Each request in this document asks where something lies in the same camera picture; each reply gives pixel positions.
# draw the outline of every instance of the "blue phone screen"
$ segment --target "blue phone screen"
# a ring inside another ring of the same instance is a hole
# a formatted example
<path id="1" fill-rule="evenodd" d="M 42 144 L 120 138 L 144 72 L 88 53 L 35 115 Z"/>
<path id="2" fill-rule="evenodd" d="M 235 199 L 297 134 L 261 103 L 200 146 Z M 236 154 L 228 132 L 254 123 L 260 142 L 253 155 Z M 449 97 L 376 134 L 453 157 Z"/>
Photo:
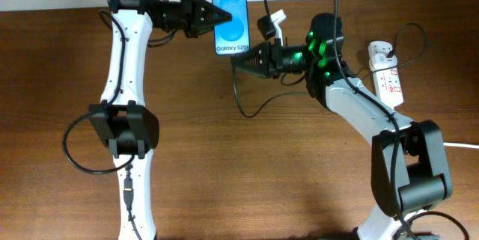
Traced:
<path id="1" fill-rule="evenodd" d="M 231 13 L 233 20 L 215 27 L 216 54 L 231 55 L 249 50 L 248 6 L 246 0 L 213 0 Z"/>

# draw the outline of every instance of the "samsung galaxy phone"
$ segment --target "samsung galaxy phone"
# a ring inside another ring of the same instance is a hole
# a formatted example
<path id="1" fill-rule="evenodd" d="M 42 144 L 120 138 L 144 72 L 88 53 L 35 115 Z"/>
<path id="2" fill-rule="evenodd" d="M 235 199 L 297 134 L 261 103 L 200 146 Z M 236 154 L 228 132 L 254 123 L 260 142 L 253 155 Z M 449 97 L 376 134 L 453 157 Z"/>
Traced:
<path id="1" fill-rule="evenodd" d="M 213 0 L 213 4 L 231 13 L 230 22 L 215 26 L 215 50 L 218 55 L 233 55 L 249 50 L 248 5 L 246 0 Z"/>

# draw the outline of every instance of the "power strip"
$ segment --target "power strip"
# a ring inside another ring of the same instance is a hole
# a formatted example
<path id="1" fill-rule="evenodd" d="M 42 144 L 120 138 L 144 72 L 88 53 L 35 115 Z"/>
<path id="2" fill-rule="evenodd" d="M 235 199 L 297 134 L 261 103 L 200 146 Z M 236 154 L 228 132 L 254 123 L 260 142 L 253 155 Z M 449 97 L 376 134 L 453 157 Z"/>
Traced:
<path id="1" fill-rule="evenodd" d="M 369 44 L 369 68 L 372 72 L 397 65 L 397 58 L 387 58 L 392 50 L 388 42 L 375 41 Z M 379 71 L 373 74 L 376 96 L 390 108 L 394 108 L 404 102 L 403 89 L 399 81 L 397 68 Z"/>

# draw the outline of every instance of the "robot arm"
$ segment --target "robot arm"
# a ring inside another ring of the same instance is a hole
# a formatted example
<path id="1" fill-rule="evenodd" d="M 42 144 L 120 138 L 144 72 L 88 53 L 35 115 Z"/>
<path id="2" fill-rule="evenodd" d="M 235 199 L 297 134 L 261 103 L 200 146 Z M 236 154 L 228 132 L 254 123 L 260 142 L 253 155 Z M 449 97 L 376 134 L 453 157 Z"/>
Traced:
<path id="1" fill-rule="evenodd" d="M 86 173 L 117 172 L 120 187 L 121 228 L 118 239 L 156 239 L 150 204 L 150 166 L 159 140 L 158 119 L 145 108 L 144 60 L 153 28 L 183 30 L 188 38 L 231 21 L 231 15 L 205 0 L 108 0 L 114 22 L 109 77 L 101 104 L 74 121 L 64 135 L 65 155 Z M 116 168 L 89 170 L 77 164 L 67 150 L 67 136 L 88 118 L 101 142 L 114 157 Z"/>
<path id="2" fill-rule="evenodd" d="M 249 52 L 233 56 L 231 63 L 235 70 L 265 79 L 276 79 L 282 73 L 305 73 L 311 97 L 341 115 L 363 136 L 372 148 L 371 188 L 376 206 L 367 222 L 355 230 L 355 236 L 361 240 L 391 240 L 401 226 L 396 221 L 395 205 L 403 216 L 410 218 L 432 209 L 452 194 L 442 135 L 434 122 L 416 123 L 382 103 L 341 62 L 341 69 L 353 86 L 394 114 L 400 131 L 399 153 L 418 157 L 418 162 L 406 165 L 404 155 L 397 156 L 395 184 L 391 188 L 396 129 L 377 105 L 356 94 L 330 57 L 334 56 L 333 20 L 334 15 L 327 13 L 315 16 L 305 45 L 282 46 L 275 39 L 274 44 L 261 43 Z M 338 23 L 336 42 L 341 56 L 341 19 Z"/>

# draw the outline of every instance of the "wooden table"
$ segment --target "wooden table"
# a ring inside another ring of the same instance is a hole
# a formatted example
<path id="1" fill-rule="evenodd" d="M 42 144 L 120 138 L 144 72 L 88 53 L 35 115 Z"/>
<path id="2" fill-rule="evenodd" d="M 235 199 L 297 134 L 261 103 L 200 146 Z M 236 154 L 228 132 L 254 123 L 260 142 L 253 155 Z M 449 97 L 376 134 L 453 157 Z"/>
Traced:
<path id="1" fill-rule="evenodd" d="M 372 40 L 392 41 L 404 23 L 430 37 L 425 59 L 400 70 L 415 120 L 434 120 L 445 141 L 478 142 L 479 0 L 341 0 L 344 55 L 355 71 L 367 65 Z M 312 17 L 332 0 L 271 1 L 283 8 L 289 44 L 304 41 Z M 262 41 L 249 4 L 251 45 Z M 161 37 L 154 31 L 152 37 Z M 0 239 L 115 239 L 120 226 L 116 176 L 77 171 L 61 151 L 67 124 L 97 103 L 106 83 L 112 35 L 95 9 L 0 13 Z M 405 61 L 422 47 L 401 36 Z M 287 89 L 278 80 L 239 75 L 248 112 Z M 160 119 L 151 168 L 152 211 L 160 239 L 287 239 L 309 232 L 349 232 L 365 221 L 370 147 L 345 120 L 306 96 L 273 102 L 255 119 L 240 116 L 229 59 L 215 55 L 213 33 L 178 34 L 149 49 L 144 75 L 148 108 Z M 365 84 L 371 88 L 372 79 Z M 92 168 L 112 166 L 88 123 L 70 137 L 71 152 Z M 479 152 L 447 148 L 454 194 L 439 211 L 479 238 Z M 415 231 L 461 239 L 439 218 Z"/>

